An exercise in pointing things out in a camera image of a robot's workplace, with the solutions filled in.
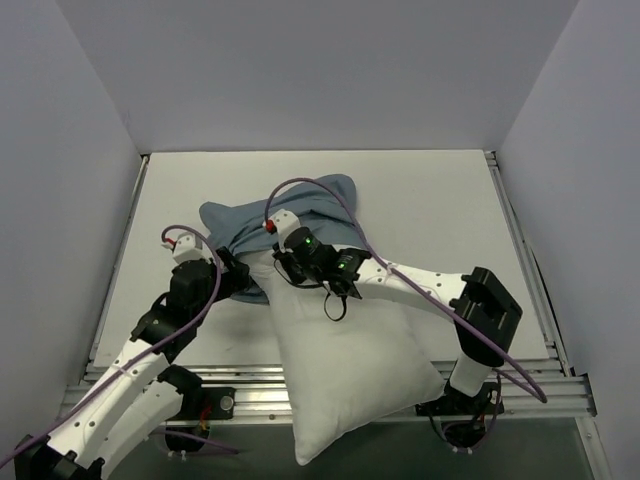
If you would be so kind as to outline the white pillow insert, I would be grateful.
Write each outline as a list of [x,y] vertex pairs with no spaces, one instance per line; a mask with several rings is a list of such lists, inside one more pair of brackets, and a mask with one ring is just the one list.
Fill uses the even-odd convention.
[[357,428],[443,394],[444,379],[399,305],[351,300],[333,322],[324,293],[290,286],[269,252],[242,260],[269,302],[299,465]]

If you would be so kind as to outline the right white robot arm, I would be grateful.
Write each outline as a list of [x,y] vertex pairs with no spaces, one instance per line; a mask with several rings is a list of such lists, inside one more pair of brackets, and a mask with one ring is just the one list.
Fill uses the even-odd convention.
[[307,227],[265,229],[278,236],[274,258],[283,263],[296,287],[318,287],[326,298],[385,300],[431,312],[455,325],[461,353],[454,364],[444,400],[455,412],[469,411],[492,370],[505,359],[523,311],[516,299],[489,269],[476,267],[469,274],[445,274],[393,262],[378,262],[358,248],[337,248],[322,243]]

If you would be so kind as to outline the aluminium mounting rail frame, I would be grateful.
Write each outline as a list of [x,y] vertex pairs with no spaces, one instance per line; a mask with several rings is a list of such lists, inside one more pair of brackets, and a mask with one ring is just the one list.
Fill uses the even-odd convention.
[[224,423],[289,423],[315,465],[369,424],[463,460],[507,421],[592,416],[494,179],[480,150],[152,154],[55,476]]

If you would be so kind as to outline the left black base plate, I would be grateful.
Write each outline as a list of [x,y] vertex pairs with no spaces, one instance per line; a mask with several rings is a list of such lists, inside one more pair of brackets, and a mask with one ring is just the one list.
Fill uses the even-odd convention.
[[152,417],[160,422],[206,423],[229,420],[234,415],[236,390],[231,387],[176,387],[153,383],[140,397]]

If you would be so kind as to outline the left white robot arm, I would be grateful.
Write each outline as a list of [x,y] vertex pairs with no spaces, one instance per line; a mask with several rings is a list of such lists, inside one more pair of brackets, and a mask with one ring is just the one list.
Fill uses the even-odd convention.
[[232,418],[235,391],[206,388],[176,364],[195,339],[213,302],[252,283],[249,268],[225,248],[172,271],[161,294],[132,330],[121,352],[82,400],[41,438],[26,436],[13,457],[19,479],[106,479],[164,422],[167,445],[186,455],[209,439],[212,420]]

